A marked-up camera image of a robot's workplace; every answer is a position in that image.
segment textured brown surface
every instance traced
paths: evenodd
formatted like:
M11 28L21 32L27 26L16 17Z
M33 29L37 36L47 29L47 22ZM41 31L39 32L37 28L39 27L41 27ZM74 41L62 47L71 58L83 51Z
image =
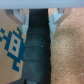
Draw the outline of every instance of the textured brown surface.
M51 51L51 84L84 84L84 8L73 8L56 29Z

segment beige surface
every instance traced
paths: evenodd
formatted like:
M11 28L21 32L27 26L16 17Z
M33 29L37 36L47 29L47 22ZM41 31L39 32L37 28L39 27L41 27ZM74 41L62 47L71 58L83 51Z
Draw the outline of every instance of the beige surface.
M9 31L16 31L17 34L19 32L17 31L17 26L14 21L12 21L7 15L5 14L4 10L0 10L0 30L3 28L5 30L5 35L8 36ZM22 73L22 65L23 61L20 61L20 63L17 63L17 66L19 66L19 72L12 69L13 66L13 59L7 56L7 52L4 47L6 44L6 40L3 39L2 42L0 42L0 84L7 84L9 82L15 81L21 77Z
M51 50L51 84L84 84L84 8L73 8L57 28Z

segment black object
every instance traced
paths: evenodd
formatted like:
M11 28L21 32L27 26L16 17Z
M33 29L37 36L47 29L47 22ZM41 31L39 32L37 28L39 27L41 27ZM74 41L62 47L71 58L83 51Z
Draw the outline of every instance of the black object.
M31 9L29 29L25 42L22 77L11 84L50 84L50 57L48 9Z

